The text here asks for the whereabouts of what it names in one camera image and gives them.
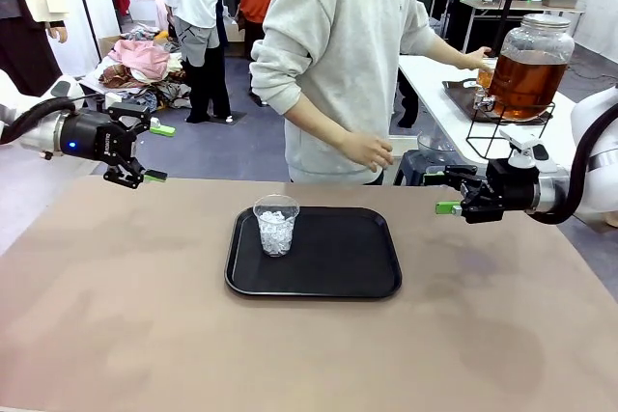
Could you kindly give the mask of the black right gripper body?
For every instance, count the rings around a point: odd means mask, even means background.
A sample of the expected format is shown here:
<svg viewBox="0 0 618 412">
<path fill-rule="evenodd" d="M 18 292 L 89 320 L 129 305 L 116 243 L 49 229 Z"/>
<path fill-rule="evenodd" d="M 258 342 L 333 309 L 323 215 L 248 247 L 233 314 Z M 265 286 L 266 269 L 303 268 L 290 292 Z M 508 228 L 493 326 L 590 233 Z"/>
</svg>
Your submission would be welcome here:
<svg viewBox="0 0 618 412">
<path fill-rule="evenodd" d="M 516 168 L 507 158 L 490 160 L 486 170 L 488 185 L 509 211 L 525 211 L 533 207 L 538 178 L 536 167 Z"/>
</svg>

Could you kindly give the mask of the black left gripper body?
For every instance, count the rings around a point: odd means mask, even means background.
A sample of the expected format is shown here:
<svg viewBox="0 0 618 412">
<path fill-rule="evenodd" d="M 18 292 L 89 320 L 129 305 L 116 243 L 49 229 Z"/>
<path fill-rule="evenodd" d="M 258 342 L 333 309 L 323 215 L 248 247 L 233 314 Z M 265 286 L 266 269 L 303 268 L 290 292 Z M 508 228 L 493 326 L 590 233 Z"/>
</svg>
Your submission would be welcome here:
<svg viewBox="0 0 618 412">
<path fill-rule="evenodd" d="M 60 131 L 60 152 L 107 164 L 128 161 L 126 126 L 115 110 L 81 110 L 68 115 Z"/>
</svg>

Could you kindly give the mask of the person's right hand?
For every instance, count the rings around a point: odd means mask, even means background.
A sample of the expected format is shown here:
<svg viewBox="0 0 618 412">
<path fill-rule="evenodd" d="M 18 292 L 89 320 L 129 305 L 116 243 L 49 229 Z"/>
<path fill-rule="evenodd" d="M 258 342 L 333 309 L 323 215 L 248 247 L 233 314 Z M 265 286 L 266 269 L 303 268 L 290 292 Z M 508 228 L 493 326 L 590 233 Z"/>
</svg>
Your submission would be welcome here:
<svg viewBox="0 0 618 412">
<path fill-rule="evenodd" d="M 376 136 L 348 133 L 340 151 L 351 161 L 377 172 L 394 162 L 392 146 Z"/>
</svg>

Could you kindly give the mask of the person's left hand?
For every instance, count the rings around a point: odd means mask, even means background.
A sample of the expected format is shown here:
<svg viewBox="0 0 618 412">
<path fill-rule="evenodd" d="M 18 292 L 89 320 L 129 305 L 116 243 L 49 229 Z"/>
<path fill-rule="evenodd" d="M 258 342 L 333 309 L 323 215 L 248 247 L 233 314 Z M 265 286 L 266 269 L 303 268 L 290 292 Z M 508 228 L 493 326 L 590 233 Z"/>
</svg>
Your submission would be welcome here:
<svg viewBox="0 0 618 412">
<path fill-rule="evenodd" d="M 486 72 L 492 71 L 492 67 L 489 66 L 488 62 L 491 52 L 492 50 L 489 47 L 483 46 L 476 51 L 464 54 L 462 56 L 460 68 L 470 70 L 479 69 Z"/>
</svg>

